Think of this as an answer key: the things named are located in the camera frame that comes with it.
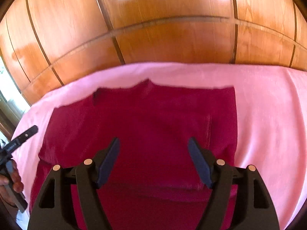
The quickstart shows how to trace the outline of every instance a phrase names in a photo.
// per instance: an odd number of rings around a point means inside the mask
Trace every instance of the pink bedsheet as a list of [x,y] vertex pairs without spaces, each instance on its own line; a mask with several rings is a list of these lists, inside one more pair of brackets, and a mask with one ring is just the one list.
[[307,197],[307,73],[285,67],[225,64],[141,63],[93,73],[46,94],[21,119],[14,136],[36,124],[39,133],[14,153],[30,199],[38,152],[54,108],[81,100],[98,87],[156,84],[220,88],[233,85],[238,116],[235,165],[257,166],[273,199],[280,227]]

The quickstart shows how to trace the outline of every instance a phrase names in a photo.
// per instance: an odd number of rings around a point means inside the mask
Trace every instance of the person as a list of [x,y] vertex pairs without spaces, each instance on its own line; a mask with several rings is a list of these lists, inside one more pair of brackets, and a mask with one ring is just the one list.
[[[21,182],[21,177],[19,175],[17,164],[14,160],[12,160],[13,163],[13,173],[11,174],[11,178],[13,180],[13,189],[17,193],[21,193],[23,191],[24,184]],[[7,193],[7,190],[5,189],[4,185],[8,184],[9,180],[3,175],[0,175],[0,196],[1,198],[10,206],[16,207],[13,198],[10,197],[10,195]]]

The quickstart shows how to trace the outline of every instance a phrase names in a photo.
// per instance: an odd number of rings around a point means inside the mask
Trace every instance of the wooden headboard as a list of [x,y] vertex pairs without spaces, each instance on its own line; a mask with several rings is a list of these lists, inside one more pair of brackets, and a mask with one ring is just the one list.
[[0,49],[32,104],[135,62],[305,70],[307,23],[293,0],[15,0],[0,23]]

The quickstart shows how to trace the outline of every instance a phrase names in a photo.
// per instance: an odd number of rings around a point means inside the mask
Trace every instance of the black tool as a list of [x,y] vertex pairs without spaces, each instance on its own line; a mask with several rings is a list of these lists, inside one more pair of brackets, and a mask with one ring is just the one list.
[[[201,181],[213,190],[197,230],[220,230],[232,184],[238,184],[238,194],[229,230],[279,230],[273,202],[255,166],[231,167],[221,159],[216,160],[193,138],[188,150]],[[79,230],[71,184],[77,184],[87,229],[111,230],[96,189],[107,182],[118,154],[119,139],[115,138],[107,149],[76,167],[63,169],[55,165],[36,198],[28,230]]]
[[36,125],[34,125],[0,150],[0,174],[7,177],[10,181],[7,185],[4,185],[4,187],[22,213],[26,210],[28,204],[23,193],[16,193],[13,190],[13,181],[10,176],[11,173],[13,173],[13,164],[11,161],[13,157],[12,153],[37,132],[38,128]]

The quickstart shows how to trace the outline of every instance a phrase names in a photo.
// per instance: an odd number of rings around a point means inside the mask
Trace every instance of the maroon cloth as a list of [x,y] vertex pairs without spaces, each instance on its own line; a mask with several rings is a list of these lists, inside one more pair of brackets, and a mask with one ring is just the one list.
[[[39,152],[31,207],[53,165],[78,165],[119,137],[121,149],[98,195],[114,230],[195,229],[210,197],[188,153],[195,137],[216,158],[234,165],[237,115],[234,88],[166,87],[146,80],[128,89],[98,89],[55,109]],[[86,229],[72,186],[79,227]],[[229,227],[235,190],[223,229]]]

